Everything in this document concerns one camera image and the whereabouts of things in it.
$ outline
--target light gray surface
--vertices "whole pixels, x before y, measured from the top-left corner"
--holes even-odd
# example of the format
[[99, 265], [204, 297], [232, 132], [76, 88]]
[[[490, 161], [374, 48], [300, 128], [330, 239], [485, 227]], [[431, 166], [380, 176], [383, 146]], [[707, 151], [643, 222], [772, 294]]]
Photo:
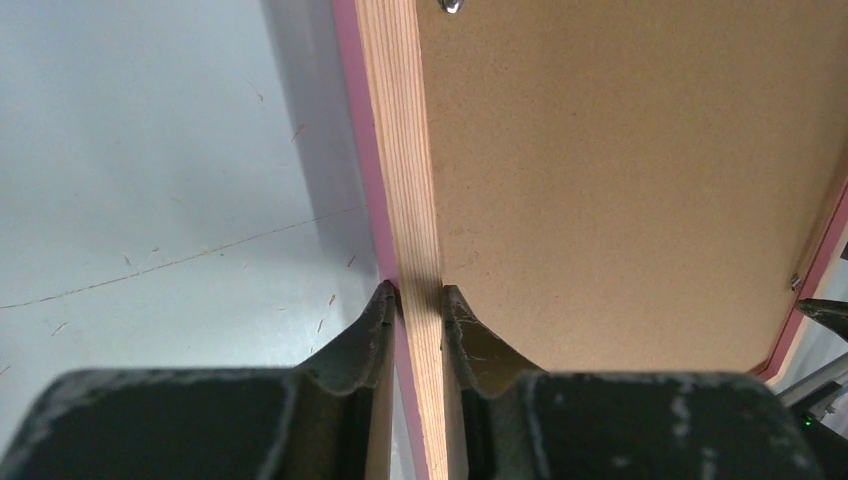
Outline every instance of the light gray surface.
[[324, 1], [0, 3], [0, 450], [60, 372], [291, 365], [358, 316], [335, 42]]
[[842, 395], [833, 402], [834, 412], [825, 415], [822, 424], [834, 432], [848, 438], [848, 395]]

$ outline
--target plywood edge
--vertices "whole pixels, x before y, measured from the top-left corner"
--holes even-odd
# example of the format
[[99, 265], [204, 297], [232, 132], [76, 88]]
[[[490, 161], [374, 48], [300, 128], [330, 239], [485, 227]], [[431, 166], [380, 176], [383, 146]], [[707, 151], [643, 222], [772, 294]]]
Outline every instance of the plywood edge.
[[441, 264], [414, 0], [356, 0], [427, 474], [448, 478]]
[[[380, 167], [374, 113], [368, 92], [368, 78], [362, 53], [361, 37], [356, 15], [355, 0], [333, 0], [333, 17], [336, 41], [339, 47], [345, 75], [348, 104], [353, 122], [356, 153], [359, 156], [360, 172], [368, 203], [368, 217], [380, 277], [398, 286], [398, 265], [395, 257], [386, 190]], [[409, 436], [409, 448], [415, 475], [427, 478], [427, 462], [424, 454], [424, 434], [415, 384], [412, 376], [412, 358], [407, 343], [406, 328], [400, 319], [395, 321], [394, 361], [403, 405], [404, 421]]]
[[[806, 253], [799, 262], [799, 274], [804, 271], [801, 268], [803, 265], [806, 264], [809, 267], [806, 269], [806, 275], [802, 277], [804, 283], [796, 295], [795, 302], [801, 298], [816, 298], [822, 295], [833, 275], [835, 261], [839, 259], [848, 243], [846, 188], [848, 188], [848, 166], [846, 166], [845, 153], [843, 153], [843, 159], [834, 172], [833, 182], [822, 202], [822, 214], [814, 224]], [[789, 362], [797, 351], [800, 338], [806, 331], [804, 315], [794, 309], [795, 302], [771, 356], [765, 365], [751, 372], [767, 385], [776, 384], [786, 374]]]

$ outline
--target pink edge banding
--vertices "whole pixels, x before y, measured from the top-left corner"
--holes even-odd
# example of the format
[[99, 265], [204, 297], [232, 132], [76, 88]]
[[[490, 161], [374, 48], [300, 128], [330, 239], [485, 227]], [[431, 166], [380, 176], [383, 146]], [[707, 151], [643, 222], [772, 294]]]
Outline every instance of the pink edge banding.
[[768, 365], [757, 374], [757, 377], [764, 382], [770, 380], [780, 372], [780, 367], [789, 353], [792, 340], [795, 338], [798, 328], [801, 327], [801, 322], [804, 320], [804, 314], [795, 310], [795, 303], [799, 299], [810, 298], [815, 295], [824, 276], [824, 272], [827, 270], [827, 265], [833, 256], [833, 251], [839, 243], [839, 237], [842, 236], [842, 232], [845, 231], [845, 227], [848, 225], [848, 196], [846, 196], [846, 186], [848, 185], [842, 185], [842, 195], [839, 197], [839, 203], [836, 204], [836, 209], [830, 217], [824, 238], [816, 250], [813, 263], [810, 265], [810, 270], [804, 279], [804, 283], [795, 297], [795, 302], [792, 304], [793, 308], [789, 312], [789, 318], [783, 326], [783, 331], [780, 333]]
[[[333, 0], [333, 16], [336, 23], [339, 56], [345, 74], [350, 115], [353, 120], [356, 150], [362, 171], [362, 183], [371, 219], [371, 232], [374, 236], [374, 248], [377, 251], [377, 265], [380, 268], [380, 276], [390, 280], [397, 287], [398, 265], [389, 222], [386, 191], [383, 187], [383, 174], [380, 169], [377, 132], [374, 128], [374, 114], [368, 93], [368, 77], [360, 43], [355, 0]], [[396, 320], [399, 321], [395, 322], [395, 368], [409, 432], [412, 462], [415, 466], [416, 478], [428, 480], [427, 459], [424, 454], [424, 431], [412, 378], [412, 360], [406, 338], [406, 327], [400, 316]]]

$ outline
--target wooden board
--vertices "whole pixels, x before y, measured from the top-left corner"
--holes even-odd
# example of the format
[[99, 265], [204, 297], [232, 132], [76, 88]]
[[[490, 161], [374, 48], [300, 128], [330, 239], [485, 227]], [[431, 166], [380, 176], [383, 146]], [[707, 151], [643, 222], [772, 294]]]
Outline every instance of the wooden board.
[[419, 1], [444, 282], [548, 369], [763, 362], [832, 208], [846, 12]]
[[[423, 437], [424, 452], [414, 456], [426, 466], [416, 465], [416, 472], [419, 477], [447, 479], [441, 264], [415, 3], [356, 0], [356, 15], [418, 396], [418, 415], [407, 414], [408, 419], [415, 417], [410, 436], [417, 433], [420, 419]], [[410, 440], [418, 443], [417, 438]]]

